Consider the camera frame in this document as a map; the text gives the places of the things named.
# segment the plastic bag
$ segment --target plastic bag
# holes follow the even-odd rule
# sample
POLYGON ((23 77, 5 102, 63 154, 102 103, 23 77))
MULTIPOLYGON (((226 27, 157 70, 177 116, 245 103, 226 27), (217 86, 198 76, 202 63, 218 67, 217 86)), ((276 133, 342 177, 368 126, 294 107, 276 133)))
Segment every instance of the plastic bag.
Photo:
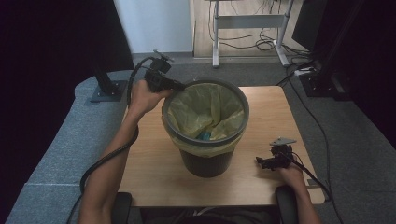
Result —
MULTIPOLYGON (((179 92, 167 113, 169 121, 180 133, 200 140, 208 138, 208 141, 221 140, 237 132, 244 119, 244 107, 238 96, 228 88, 213 83, 192 85, 179 92)), ((171 137, 178 148, 190 154, 213 157, 233 151, 242 134, 227 144, 215 147, 195 146, 171 137)))

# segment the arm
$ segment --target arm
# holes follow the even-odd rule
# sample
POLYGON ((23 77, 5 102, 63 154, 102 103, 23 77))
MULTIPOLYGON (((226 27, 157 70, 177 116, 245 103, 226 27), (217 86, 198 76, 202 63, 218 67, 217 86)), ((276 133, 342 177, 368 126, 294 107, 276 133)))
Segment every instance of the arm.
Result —
POLYGON ((311 203, 311 197, 306 189, 303 171, 295 164, 291 164, 288 168, 278 168, 286 184, 291 186, 296 195, 298 219, 300 224, 321 223, 320 218, 311 203))
MULTIPOLYGON (((132 104, 113 140, 101 157, 122 147, 133 136, 138 121, 172 91, 152 93, 145 80, 133 87, 132 104)), ((78 223, 111 223, 111 210, 120 187, 129 149, 95 170, 87 181, 82 196, 78 223)))

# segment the gray carpet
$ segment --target gray carpet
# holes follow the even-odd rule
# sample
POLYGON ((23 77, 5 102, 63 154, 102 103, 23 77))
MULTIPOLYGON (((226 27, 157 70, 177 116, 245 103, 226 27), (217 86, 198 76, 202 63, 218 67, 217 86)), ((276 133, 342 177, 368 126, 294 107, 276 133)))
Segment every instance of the gray carpet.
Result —
MULTIPOLYGON (((129 71, 110 74, 127 79, 129 71)), ((237 86, 275 85, 285 76, 280 63, 174 64, 169 77, 186 81, 217 77, 237 86)), ((345 223, 396 222, 396 151, 353 102, 307 98, 297 77, 291 83, 317 118, 329 142, 290 84, 284 87, 318 178, 330 167, 333 197, 345 223)), ((7 223, 64 223, 78 197, 78 181, 113 136, 125 109, 121 102, 87 105, 96 80, 76 87, 76 100, 46 155, 25 184, 7 223)), ((339 223, 331 203, 316 205, 323 223, 339 223)), ((135 223, 138 218, 132 217, 135 223)))

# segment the table surface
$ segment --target table surface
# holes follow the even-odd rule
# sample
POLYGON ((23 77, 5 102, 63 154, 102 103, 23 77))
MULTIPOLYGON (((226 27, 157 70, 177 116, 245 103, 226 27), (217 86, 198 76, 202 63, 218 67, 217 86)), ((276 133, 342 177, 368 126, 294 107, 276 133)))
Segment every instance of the table surface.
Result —
MULTIPOLYGON (((293 152, 315 174, 283 90, 273 86, 240 89, 249 103, 247 128, 229 168, 215 177, 202 178, 185 168, 161 121, 163 101, 140 120, 139 138, 132 145, 120 185, 120 191, 132 193, 133 206, 275 204, 275 188, 284 182, 277 172, 263 170, 255 158, 271 158, 269 144, 279 136, 297 140, 293 152)), ((305 183, 309 178, 304 174, 305 183)), ((324 202, 321 188, 310 186, 308 191, 312 203, 324 202)))

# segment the black trash can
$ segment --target black trash can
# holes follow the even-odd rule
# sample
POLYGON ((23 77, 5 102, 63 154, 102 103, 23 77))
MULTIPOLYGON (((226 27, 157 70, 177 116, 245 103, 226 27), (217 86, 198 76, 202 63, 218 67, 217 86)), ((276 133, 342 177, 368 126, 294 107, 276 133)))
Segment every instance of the black trash can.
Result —
POLYGON ((186 168, 200 177, 224 173, 248 125, 248 100, 235 85, 203 77, 163 104, 163 125, 186 168))

